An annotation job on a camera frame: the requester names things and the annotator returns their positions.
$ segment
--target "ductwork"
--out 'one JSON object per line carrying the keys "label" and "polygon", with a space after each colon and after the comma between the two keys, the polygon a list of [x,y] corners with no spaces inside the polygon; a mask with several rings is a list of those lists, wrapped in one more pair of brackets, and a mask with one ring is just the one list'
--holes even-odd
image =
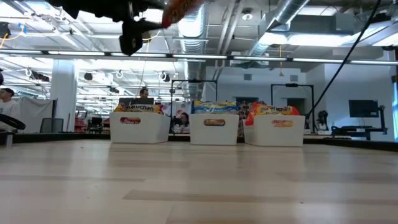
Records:
{"label": "ductwork", "polygon": [[[181,37],[204,38],[205,34],[205,6],[202,5],[193,13],[185,16],[178,23],[178,30]],[[185,54],[203,54],[205,43],[200,40],[181,40],[181,47]],[[185,78],[192,80],[204,80],[204,65],[201,62],[184,62]],[[203,84],[188,84],[190,98],[200,99]]]}
{"label": "ductwork", "polygon": [[253,48],[248,52],[248,55],[261,56],[267,50],[268,45],[262,44],[261,40],[265,37],[265,34],[280,25],[289,24],[294,17],[301,11],[301,9],[310,0],[279,0],[278,6],[275,11],[270,12],[265,18],[265,33],[263,36],[254,44]]}

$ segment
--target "ceiling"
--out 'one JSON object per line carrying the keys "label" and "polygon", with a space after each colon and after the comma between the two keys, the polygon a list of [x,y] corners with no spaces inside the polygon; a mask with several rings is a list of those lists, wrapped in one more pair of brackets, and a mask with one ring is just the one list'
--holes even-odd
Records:
{"label": "ceiling", "polygon": [[[121,34],[121,22],[113,23],[109,18],[97,18],[93,14],[80,12],[78,19],[73,20],[59,8],[52,7],[46,2],[24,1],[18,3],[10,0],[0,0],[0,22],[9,22],[9,28],[12,36],[16,36],[20,31],[20,25],[26,28],[26,34],[15,40],[5,41],[3,49],[37,49],[37,50],[78,50],[78,51],[102,51],[102,52],[120,52],[118,37]],[[262,15],[274,10],[278,0],[246,0],[244,8],[251,9],[252,19],[243,20],[242,14],[236,13],[238,23],[233,32],[233,39],[228,46],[227,54],[231,52],[244,52],[249,50],[259,38],[258,25]],[[313,0],[305,6],[299,14],[301,15],[322,15],[332,16],[337,10],[346,14],[353,12],[364,12],[372,8],[376,1],[371,0]],[[223,14],[226,12],[230,0],[217,0],[205,2],[206,32],[205,38],[208,39],[205,45],[206,54],[215,54],[223,30]],[[382,1],[382,5],[389,6],[391,1]],[[157,10],[148,10],[144,17],[147,20],[160,22],[162,12]],[[179,40],[173,37],[179,36],[178,26],[172,25],[165,30],[155,30],[151,32],[153,39],[141,48],[141,52],[157,53],[179,53],[182,52],[182,46]],[[269,47],[266,51],[270,56],[289,56],[289,57],[313,57],[313,58],[341,58],[346,54],[346,50],[336,47],[309,47],[299,45],[281,45],[280,47]],[[364,47],[359,50],[354,57],[375,59],[381,54],[379,47]],[[0,67],[4,69],[5,83],[37,83],[26,75],[26,69],[38,71],[49,77],[52,76],[51,58],[17,58],[9,57],[0,60]],[[163,61],[122,61],[122,60],[93,60],[76,59],[80,71],[79,85],[99,85],[106,84],[103,81],[86,81],[84,74],[86,72],[104,72],[113,75],[113,85],[135,86],[134,88],[121,88],[123,95],[134,96],[137,94],[137,86],[158,86],[162,90],[153,89],[150,92],[152,96],[161,95],[164,100],[169,100],[168,88],[170,82],[165,83],[159,80],[159,74],[168,73],[173,79],[185,79],[184,62],[176,60],[173,62]],[[269,68],[279,68],[279,62],[270,62]],[[284,63],[284,68],[297,68],[302,72],[308,70],[308,64]],[[242,74],[241,68],[227,68],[228,72],[223,72],[220,82],[241,81],[240,78],[234,78],[234,73]],[[20,91],[36,93],[41,96],[48,96],[46,92],[50,91],[49,86],[20,86]],[[114,95],[107,88],[79,88],[78,98],[88,98],[85,95]],[[185,89],[178,90],[177,96],[182,97]],[[97,103],[102,105],[100,100],[92,100],[94,106]]]}

